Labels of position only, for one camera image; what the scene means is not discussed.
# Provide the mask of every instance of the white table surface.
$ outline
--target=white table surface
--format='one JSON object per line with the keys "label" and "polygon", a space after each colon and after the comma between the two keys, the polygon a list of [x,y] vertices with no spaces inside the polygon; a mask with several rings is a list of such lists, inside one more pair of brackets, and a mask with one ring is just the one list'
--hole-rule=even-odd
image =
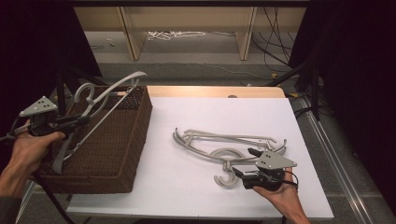
{"label": "white table surface", "polygon": [[[276,209],[242,181],[218,186],[214,175],[227,174],[222,163],[208,161],[174,142],[175,128],[210,133],[271,136],[278,146],[287,139],[285,157],[296,161],[299,196],[309,218],[332,218],[289,100],[286,98],[151,97],[148,137],[134,181],[126,194],[74,195],[67,212],[109,217],[264,219],[281,217]],[[219,145],[200,142],[208,153]],[[233,147],[249,156],[246,145]]]}

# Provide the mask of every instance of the sleeve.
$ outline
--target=sleeve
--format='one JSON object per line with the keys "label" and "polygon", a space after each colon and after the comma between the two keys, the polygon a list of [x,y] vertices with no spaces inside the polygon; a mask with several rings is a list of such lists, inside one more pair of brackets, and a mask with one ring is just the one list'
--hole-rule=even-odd
{"label": "sleeve", "polygon": [[0,223],[15,224],[21,202],[21,198],[0,197]]}

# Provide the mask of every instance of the wicker basket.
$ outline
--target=wicker basket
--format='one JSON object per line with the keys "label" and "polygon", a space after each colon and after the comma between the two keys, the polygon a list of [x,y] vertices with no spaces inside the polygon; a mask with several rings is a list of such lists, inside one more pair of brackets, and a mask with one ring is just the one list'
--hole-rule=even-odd
{"label": "wicker basket", "polygon": [[[95,87],[94,98],[105,89],[106,87]],[[126,91],[126,87],[119,87],[115,91]],[[87,96],[88,91],[81,94],[82,98]],[[102,111],[87,126],[76,130],[68,148],[74,148],[120,98],[121,96],[109,97]],[[67,114],[81,114],[85,108],[87,103],[82,100],[73,104]],[[137,164],[146,143],[151,110],[147,88],[135,88],[78,151],[64,162],[62,175],[56,175],[51,168],[60,146],[53,147],[52,156],[42,162],[38,173],[54,193],[131,192]]]}

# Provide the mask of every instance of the human hand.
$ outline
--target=human hand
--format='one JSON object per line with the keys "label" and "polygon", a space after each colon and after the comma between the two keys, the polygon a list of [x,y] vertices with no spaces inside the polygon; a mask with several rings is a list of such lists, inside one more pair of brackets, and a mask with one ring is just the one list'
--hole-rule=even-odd
{"label": "human hand", "polygon": [[38,137],[28,132],[18,134],[11,159],[0,176],[0,196],[21,197],[27,179],[47,154],[48,145],[63,138],[59,132]]}
{"label": "human hand", "polygon": [[[291,167],[286,168],[285,180],[293,181]],[[293,223],[310,223],[300,203],[295,186],[282,184],[277,191],[269,191],[261,187],[253,187],[254,191],[266,198],[274,207]]]}

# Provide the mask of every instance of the forearm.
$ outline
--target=forearm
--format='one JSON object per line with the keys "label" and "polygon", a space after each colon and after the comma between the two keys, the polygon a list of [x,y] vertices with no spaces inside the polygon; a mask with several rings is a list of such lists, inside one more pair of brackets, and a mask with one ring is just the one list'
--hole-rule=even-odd
{"label": "forearm", "polygon": [[295,224],[310,223],[298,199],[288,201],[287,203],[273,202],[273,205],[288,220],[292,221]]}
{"label": "forearm", "polygon": [[29,175],[23,166],[10,163],[0,176],[0,196],[21,198]]}

